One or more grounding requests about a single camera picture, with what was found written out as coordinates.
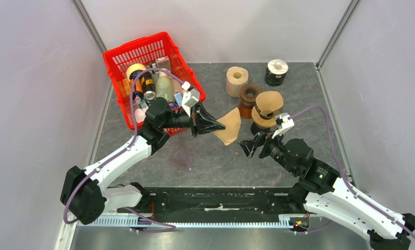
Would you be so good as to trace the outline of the light wooden ring holder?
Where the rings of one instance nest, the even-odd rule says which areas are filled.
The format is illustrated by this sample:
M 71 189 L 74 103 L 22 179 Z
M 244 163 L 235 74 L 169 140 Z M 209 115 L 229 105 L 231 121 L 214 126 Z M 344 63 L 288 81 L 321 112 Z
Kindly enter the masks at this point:
M 275 115 L 278 115 L 281 113 L 281 109 L 262 109 L 261 112 L 258 112 L 256 107 L 253 107 L 251 111 L 252 119 L 254 120 L 255 124 L 258 125 L 261 128 L 271 128 L 276 125 Z M 263 118 L 261 115 L 268 115 L 272 113 L 269 119 Z

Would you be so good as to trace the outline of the brown paper coffee filter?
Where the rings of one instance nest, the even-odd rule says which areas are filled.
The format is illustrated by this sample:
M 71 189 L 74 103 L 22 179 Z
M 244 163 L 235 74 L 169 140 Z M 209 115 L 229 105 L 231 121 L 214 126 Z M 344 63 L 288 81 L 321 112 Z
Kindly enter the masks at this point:
M 265 91 L 256 97 L 255 110 L 262 119 L 269 120 L 280 115 L 284 99 L 277 91 Z

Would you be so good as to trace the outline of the dark wooden ring holder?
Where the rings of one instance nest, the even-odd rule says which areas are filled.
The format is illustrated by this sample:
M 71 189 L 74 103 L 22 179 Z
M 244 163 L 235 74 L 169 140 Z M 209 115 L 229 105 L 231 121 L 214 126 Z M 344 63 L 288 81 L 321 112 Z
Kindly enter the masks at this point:
M 262 92 L 260 86 L 252 83 L 245 84 L 241 87 L 239 97 L 242 101 L 254 103 L 256 97 Z

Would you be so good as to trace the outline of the red plastic basket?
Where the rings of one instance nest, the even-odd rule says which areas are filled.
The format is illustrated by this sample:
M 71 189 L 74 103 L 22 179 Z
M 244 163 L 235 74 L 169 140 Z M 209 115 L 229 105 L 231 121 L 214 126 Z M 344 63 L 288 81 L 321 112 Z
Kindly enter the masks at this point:
M 204 89 L 167 32 L 142 37 L 103 53 L 107 74 L 117 96 L 117 103 L 130 130 L 134 129 L 134 124 L 128 92 L 123 85 L 123 80 L 127 78 L 125 72 L 133 64 L 142 63 L 146 65 L 164 56 L 170 59 L 171 72 L 196 88 L 200 92 L 199 100 L 203 102 L 206 99 Z

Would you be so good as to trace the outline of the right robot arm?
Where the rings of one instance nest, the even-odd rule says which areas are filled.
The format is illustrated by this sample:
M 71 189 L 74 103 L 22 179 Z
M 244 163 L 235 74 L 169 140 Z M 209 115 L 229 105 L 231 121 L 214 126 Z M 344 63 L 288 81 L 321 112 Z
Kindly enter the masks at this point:
M 257 133 L 239 145 L 253 157 L 271 157 L 298 178 L 287 196 L 293 213 L 303 210 L 326 217 L 369 242 L 372 249 L 409 249 L 409 235 L 415 230 L 415 216 L 394 212 L 345 182 L 340 172 L 314 157 L 314 151 L 302 139 L 282 142 L 283 136 Z

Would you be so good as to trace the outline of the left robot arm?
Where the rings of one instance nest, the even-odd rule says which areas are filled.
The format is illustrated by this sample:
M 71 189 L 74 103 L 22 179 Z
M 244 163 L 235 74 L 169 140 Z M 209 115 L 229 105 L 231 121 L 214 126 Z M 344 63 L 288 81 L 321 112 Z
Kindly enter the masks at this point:
M 167 128 L 190 128 L 192 135 L 224 130 L 221 124 L 196 102 L 188 110 L 171 110 L 162 97 L 153 99 L 139 130 L 120 148 L 84 169 L 71 167 L 65 176 L 60 201 L 65 206 L 64 223 L 90 224 L 103 212 L 122 207 L 138 213 L 148 210 L 150 199 L 134 185 L 109 188 L 122 173 L 156 153 L 168 141 Z

